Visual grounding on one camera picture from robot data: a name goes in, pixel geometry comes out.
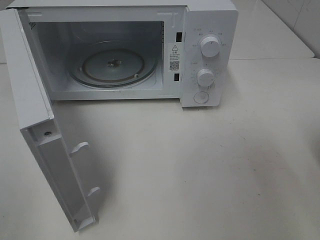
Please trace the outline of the white microwave oven body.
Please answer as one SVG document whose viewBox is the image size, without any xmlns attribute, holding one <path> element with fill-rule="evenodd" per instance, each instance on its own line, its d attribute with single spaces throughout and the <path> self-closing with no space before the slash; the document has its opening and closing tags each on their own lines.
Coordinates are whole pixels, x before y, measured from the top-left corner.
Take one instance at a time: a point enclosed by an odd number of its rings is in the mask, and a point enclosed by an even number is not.
<svg viewBox="0 0 320 240">
<path fill-rule="evenodd" d="M 37 28 L 32 38 L 44 57 L 44 81 L 51 101 L 179 99 L 183 107 L 215 107 L 235 34 L 238 11 L 229 0 L 15 0 L 6 9 L 24 10 Z M 221 41 L 215 57 L 202 55 L 200 41 L 216 35 Z M 162 59 L 144 81 L 116 88 L 86 86 L 70 76 L 70 51 L 104 41 L 162 44 Z M 183 43 L 180 73 L 168 70 L 169 43 Z M 210 69 L 214 83 L 199 86 L 197 73 Z M 206 103 L 194 101 L 198 92 Z"/>
</svg>

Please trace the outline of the warning sticker with QR code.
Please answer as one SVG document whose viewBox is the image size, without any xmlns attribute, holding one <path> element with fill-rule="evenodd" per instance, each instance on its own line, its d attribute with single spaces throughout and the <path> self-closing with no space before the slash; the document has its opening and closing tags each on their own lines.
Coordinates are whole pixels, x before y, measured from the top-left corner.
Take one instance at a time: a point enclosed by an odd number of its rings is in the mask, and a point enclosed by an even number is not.
<svg viewBox="0 0 320 240">
<path fill-rule="evenodd" d="M 184 45 L 182 42 L 173 42 L 167 44 L 167 68 L 169 72 L 180 73 L 183 53 Z"/>
</svg>

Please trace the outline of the white microwave door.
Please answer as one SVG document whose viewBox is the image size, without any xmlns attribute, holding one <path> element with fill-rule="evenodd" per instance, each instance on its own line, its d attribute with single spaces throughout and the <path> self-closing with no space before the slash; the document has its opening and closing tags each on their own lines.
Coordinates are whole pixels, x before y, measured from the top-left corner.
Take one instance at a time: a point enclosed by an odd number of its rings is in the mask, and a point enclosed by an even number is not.
<svg viewBox="0 0 320 240">
<path fill-rule="evenodd" d="M 20 132 L 75 232 L 95 223 L 73 156 L 65 142 L 45 87 L 48 67 L 32 34 L 37 29 L 24 10 L 0 13 L 0 30 Z"/>
</svg>

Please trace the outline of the round door release button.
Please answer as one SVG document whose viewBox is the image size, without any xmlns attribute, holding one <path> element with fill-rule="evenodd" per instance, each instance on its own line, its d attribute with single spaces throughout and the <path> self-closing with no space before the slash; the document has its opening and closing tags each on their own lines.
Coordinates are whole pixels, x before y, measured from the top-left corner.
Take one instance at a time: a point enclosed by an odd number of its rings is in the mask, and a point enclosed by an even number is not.
<svg viewBox="0 0 320 240">
<path fill-rule="evenodd" d="M 209 94 L 204 91 L 197 92 L 194 95 L 193 100 L 198 104 L 205 104 L 209 100 Z"/>
</svg>

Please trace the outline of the white upper power knob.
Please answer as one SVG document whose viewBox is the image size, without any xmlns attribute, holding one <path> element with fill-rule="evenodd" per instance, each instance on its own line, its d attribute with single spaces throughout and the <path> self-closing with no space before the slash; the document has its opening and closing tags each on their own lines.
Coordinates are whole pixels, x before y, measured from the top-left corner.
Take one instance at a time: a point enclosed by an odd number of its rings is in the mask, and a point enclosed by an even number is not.
<svg viewBox="0 0 320 240">
<path fill-rule="evenodd" d="M 207 58 L 215 57 L 221 50 L 221 40 L 217 35 L 208 34 L 200 41 L 200 50 Z"/>
</svg>

